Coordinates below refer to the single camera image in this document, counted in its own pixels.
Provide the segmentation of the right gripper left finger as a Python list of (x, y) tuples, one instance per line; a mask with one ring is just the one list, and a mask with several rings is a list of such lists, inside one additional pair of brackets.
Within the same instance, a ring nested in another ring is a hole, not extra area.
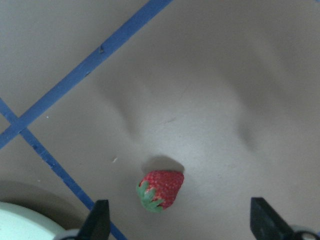
[(108, 200), (97, 200), (80, 228), (78, 240), (108, 240), (111, 232)]

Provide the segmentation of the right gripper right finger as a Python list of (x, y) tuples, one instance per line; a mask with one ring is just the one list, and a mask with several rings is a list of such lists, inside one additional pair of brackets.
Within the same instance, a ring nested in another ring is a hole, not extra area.
[(263, 197), (250, 200), (250, 230), (256, 240), (295, 240), (296, 234)]

